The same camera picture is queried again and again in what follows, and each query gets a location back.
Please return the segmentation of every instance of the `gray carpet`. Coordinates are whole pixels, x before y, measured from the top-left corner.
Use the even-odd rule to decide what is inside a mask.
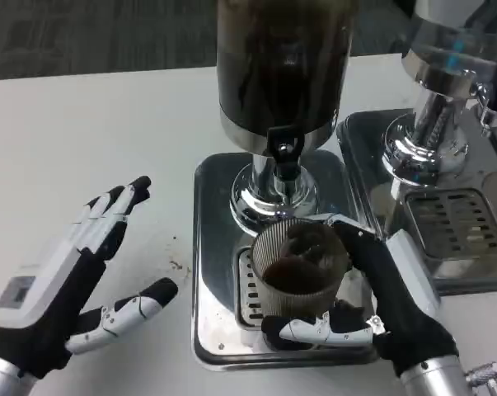
[[[0,0],[0,79],[215,65],[215,1]],[[353,55],[396,51],[405,15],[360,2]]]

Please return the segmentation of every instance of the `white table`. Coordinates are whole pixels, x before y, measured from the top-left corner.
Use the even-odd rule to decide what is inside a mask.
[[[417,92],[399,55],[351,59],[340,118],[412,106]],[[335,137],[326,149],[338,149]],[[131,337],[73,358],[33,394],[403,394],[386,362],[216,373],[192,356],[184,275],[192,257],[193,174],[210,154],[231,151],[238,148],[220,127],[214,68],[0,81],[0,293],[16,266],[84,202],[142,174],[153,180],[152,198],[135,210],[88,307],[164,275],[185,283]],[[184,270],[172,270],[170,260]],[[466,368],[497,360],[497,293],[446,298],[443,308]]]

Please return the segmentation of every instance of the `coffee machine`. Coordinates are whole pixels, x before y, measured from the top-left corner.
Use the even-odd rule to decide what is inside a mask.
[[[193,347],[216,370],[364,363],[371,347],[266,345],[250,265],[254,237],[291,217],[355,217],[341,159],[316,150],[335,130],[353,0],[218,1],[218,88],[226,135],[248,153],[207,158],[195,175]],[[372,312],[361,274],[340,294]]]
[[[207,367],[376,359],[365,346],[284,351],[265,342],[250,247],[282,219],[343,214],[380,238],[407,229],[441,293],[497,289],[497,276],[487,276],[497,273],[497,215],[483,188],[497,196],[497,6],[440,20],[454,3],[417,2],[402,61],[423,87],[422,104],[337,125],[356,1],[218,1],[219,111],[247,153],[213,155],[195,173],[192,347]],[[334,131],[341,157],[316,150]],[[459,203],[471,217],[450,210]],[[453,235],[430,240],[445,229]],[[336,297],[373,313],[359,271],[347,273]]]
[[[402,54],[413,109],[338,127],[358,217],[418,241],[441,295],[497,290],[497,1],[421,0]]]

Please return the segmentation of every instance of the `stainless steel tray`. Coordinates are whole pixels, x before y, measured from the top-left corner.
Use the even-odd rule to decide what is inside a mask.
[[[245,319],[242,304],[257,303],[250,302],[255,298],[250,292],[241,296],[246,290],[241,291],[244,280],[239,278],[239,263],[252,239],[233,220],[229,197],[235,176],[250,161],[247,153],[217,154],[204,160],[195,173],[192,347],[196,356],[212,370],[374,361],[377,355],[372,347],[273,351],[262,337],[260,317],[251,320],[248,314]],[[302,165],[319,187],[321,210],[355,218],[341,161],[318,150],[302,157]],[[366,314],[371,314],[370,289],[361,276],[353,277],[340,288],[339,297],[362,302]]]

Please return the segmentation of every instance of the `coffee stain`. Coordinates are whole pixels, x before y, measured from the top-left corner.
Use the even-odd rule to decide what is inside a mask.
[[[182,265],[180,265],[178,262],[176,262],[175,260],[170,260],[169,261],[171,265],[171,268],[174,269],[174,270],[181,270],[183,268]]]

